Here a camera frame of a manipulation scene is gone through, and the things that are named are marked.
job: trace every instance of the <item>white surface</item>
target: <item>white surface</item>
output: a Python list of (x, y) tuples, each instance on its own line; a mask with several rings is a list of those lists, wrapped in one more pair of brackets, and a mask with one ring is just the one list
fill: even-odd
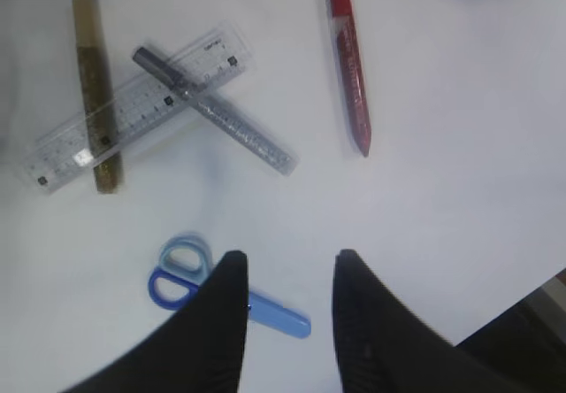
[[(35, 196), (3, 167), (2, 391), (54, 391), (168, 316), (146, 294), (157, 250), (201, 233), (216, 259), (312, 318), (312, 336), (251, 325), (241, 391), (340, 391), (333, 258), (357, 249), (457, 343), (566, 266), (566, 0), (354, 0), (373, 145), (348, 138), (324, 0), (101, 0), (114, 81), (151, 41), (175, 51), (219, 21), (256, 71), (226, 89), (291, 145), (279, 177), (214, 127), (135, 158), (126, 186), (89, 176)], [(22, 138), (80, 108), (70, 0), (11, 0)]]

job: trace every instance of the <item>red marker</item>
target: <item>red marker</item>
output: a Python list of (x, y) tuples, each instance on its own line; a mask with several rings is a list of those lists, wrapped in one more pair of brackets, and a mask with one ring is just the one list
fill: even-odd
[(368, 157), (371, 144), (371, 123), (363, 87), (362, 61), (357, 46), (356, 26), (350, 0), (330, 0), (336, 44), (350, 128), (362, 154)]

